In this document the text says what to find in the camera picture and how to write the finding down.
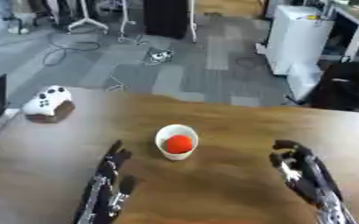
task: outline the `red ball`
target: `red ball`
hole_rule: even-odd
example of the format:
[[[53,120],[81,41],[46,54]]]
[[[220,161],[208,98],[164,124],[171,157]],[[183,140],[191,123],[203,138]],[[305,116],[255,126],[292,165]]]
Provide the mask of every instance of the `red ball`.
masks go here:
[[[167,152],[181,154],[192,150],[192,138],[183,135],[172,136],[167,140]]]

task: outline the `floor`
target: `floor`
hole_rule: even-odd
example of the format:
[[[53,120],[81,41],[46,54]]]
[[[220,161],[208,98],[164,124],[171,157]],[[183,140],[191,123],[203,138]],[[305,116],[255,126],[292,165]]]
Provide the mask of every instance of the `floor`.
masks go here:
[[[107,89],[118,84],[113,75],[131,93],[168,95],[191,102],[218,102],[243,106],[280,105],[289,92],[284,78],[271,75],[265,59],[254,54],[253,43],[264,38],[268,24],[240,17],[198,16],[199,41],[155,36],[142,37],[144,44],[133,41],[143,33],[140,10],[131,12],[137,25],[129,25],[132,41],[119,43],[118,17],[104,18],[111,33],[51,34],[56,45],[89,48],[77,41],[96,41],[94,51],[67,51],[49,44],[53,29],[43,24],[27,36],[7,34],[0,23],[0,74],[8,74],[8,97],[13,108],[19,107],[46,85]],[[152,66],[149,53],[159,49],[174,51],[172,61]],[[43,63],[56,63],[48,66]]]

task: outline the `black chair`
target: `black chair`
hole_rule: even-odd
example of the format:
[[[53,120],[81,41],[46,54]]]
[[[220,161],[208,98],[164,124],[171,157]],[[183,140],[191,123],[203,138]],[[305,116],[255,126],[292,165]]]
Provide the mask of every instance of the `black chair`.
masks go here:
[[[335,63],[305,100],[287,98],[310,108],[359,111],[359,62]]]

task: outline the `game controller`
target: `game controller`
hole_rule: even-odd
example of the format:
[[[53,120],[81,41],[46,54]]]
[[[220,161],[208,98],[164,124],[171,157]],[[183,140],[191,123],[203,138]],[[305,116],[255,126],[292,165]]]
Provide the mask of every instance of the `game controller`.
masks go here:
[[[55,109],[64,102],[71,102],[71,93],[60,86],[50,86],[27,102],[22,110],[27,116],[55,116]]]

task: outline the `black bag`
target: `black bag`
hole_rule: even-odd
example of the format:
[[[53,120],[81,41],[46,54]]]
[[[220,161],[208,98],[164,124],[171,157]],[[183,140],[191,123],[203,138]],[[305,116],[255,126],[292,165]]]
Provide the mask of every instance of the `black bag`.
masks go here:
[[[359,62],[330,66],[305,102],[317,109],[358,111]]]
[[[144,0],[145,33],[183,39],[188,25],[187,0]]]

